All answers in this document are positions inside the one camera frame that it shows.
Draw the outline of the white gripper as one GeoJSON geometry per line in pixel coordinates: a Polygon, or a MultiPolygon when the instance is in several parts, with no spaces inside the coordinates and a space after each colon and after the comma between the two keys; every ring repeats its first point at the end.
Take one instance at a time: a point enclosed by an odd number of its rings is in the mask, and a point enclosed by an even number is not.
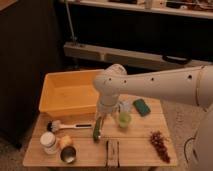
{"type": "Polygon", "coordinates": [[[99,98],[96,106],[96,113],[98,116],[105,116],[107,114],[115,113],[118,110],[117,99],[99,98]]]}

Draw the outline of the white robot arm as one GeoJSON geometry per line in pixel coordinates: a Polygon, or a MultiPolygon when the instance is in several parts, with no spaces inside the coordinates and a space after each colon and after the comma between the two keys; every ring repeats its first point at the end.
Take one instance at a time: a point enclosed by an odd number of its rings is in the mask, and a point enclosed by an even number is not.
{"type": "Polygon", "coordinates": [[[213,65],[128,75],[120,64],[97,74],[97,113],[113,113],[122,94],[196,105],[206,110],[189,159],[189,171],[213,171],[213,65]]]}

